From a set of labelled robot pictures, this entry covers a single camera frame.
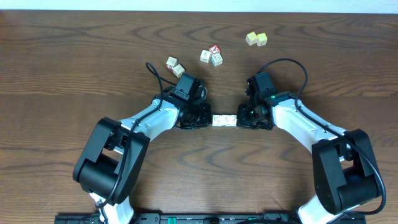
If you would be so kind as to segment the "yellow sided white block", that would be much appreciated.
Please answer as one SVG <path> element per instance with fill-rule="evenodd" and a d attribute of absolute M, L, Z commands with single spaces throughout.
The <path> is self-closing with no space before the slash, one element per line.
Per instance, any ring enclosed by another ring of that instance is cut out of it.
<path fill-rule="evenodd" d="M 220 125 L 221 126 L 230 126 L 230 116 L 229 115 L 221 115 L 220 116 Z"/>

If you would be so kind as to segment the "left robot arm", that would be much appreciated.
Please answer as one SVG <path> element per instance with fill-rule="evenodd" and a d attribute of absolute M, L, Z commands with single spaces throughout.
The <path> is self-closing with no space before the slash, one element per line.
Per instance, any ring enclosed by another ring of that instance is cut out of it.
<path fill-rule="evenodd" d="M 94 199 L 98 213 L 80 223 L 129 223 L 129 201 L 149 143 L 177 124 L 199 129 L 211 123 L 204 83 L 184 73 L 176 86 L 162 89 L 150 106 L 130 118 L 100 119 L 76 166 L 73 180 Z"/>

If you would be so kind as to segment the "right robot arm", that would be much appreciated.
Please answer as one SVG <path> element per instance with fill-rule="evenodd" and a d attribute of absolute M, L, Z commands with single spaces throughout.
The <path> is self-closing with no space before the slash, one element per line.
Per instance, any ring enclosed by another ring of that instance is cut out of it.
<path fill-rule="evenodd" d="M 291 92 L 279 92 L 268 73 L 247 80 L 248 104 L 238 107 L 237 125 L 288 132 L 312 155 L 315 196 L 297 210 L 299 223 L 365 223 L 356 207 L 386 197 L 369 136 L 347 131 L 306 108 Z"/>

